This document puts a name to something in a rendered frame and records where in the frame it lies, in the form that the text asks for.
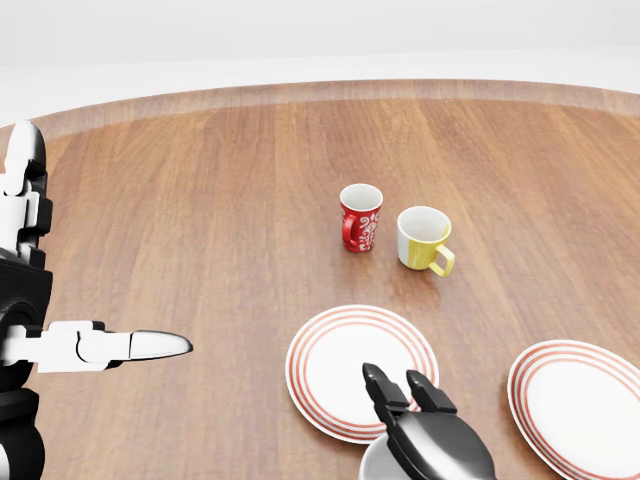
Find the white plate with red rings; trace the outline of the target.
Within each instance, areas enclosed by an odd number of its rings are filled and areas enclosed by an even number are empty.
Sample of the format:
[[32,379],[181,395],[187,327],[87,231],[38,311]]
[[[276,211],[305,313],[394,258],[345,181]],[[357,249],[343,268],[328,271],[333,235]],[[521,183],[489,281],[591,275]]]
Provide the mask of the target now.
[[531,449],[566,480],[640,480],[640,369],[593,344],[520,353],[507,395]]
[[367,393],[365,363],[380,367],[407,398],[408,370],[439,385],[436,355],[413,324],[377,306],[342,305],[307,321],[289,345],[284,373],[296,408],[335,439],[372,443],[386,426]]

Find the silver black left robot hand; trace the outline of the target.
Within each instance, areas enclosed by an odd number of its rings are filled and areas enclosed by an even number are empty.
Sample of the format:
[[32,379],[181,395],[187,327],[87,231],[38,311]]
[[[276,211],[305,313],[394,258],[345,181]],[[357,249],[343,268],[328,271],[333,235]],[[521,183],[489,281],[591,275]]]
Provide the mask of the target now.
[[112,332],[93,320],[45,320],[53,275],[39,241],[51,229],[46,146],[39,128],[17,122],[0,173],[0,393],[31,372],[80,373],[192,352],[178,334]]

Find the red mug with white pattern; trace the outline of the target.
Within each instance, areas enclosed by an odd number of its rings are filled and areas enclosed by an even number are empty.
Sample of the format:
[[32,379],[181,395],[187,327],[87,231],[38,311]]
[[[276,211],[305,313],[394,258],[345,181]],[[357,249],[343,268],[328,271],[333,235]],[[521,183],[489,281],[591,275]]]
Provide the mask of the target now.
[[351,252],[364,253],[372,249],[384,196],[375,186],[351,184],[340,192],[343,246]]

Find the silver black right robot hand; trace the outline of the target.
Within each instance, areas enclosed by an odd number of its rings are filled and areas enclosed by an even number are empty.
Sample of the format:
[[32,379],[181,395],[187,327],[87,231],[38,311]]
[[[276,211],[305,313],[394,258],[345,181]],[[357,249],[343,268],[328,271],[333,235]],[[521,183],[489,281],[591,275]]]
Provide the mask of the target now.
[[358,480],[497,480],[480,436],[446,393],[416,370],[406,372],[418,411],[376,365],[362,367],[366,390],[386,432],[366,449]]

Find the white and yellow mug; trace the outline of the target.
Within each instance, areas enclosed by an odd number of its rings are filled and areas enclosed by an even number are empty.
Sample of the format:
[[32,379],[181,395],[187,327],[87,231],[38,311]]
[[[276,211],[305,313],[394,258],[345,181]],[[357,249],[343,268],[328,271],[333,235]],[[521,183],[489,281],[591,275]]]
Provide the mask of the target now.
[[448,277],[455,264],[454,253],[446,246],[452,223],[442,211],[429,206],[413,206],[397,217],[398,258],[407,268],[430,269]]

